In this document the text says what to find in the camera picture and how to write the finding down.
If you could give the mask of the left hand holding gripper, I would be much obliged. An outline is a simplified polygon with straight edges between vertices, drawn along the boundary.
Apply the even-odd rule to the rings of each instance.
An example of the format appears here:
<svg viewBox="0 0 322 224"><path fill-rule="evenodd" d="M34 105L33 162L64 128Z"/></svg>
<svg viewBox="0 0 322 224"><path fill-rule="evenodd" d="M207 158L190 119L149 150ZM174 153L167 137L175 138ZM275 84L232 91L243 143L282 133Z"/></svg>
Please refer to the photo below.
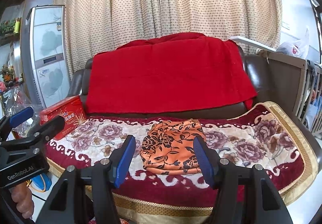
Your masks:
<svg viewBox="0 0 322 224"><path fill-rule="evenodd" d="M21 183L12 188L11 198L16 203L16 209L22 214L22 217L30 219L34 213L34 202L27 184Z"/></svg>

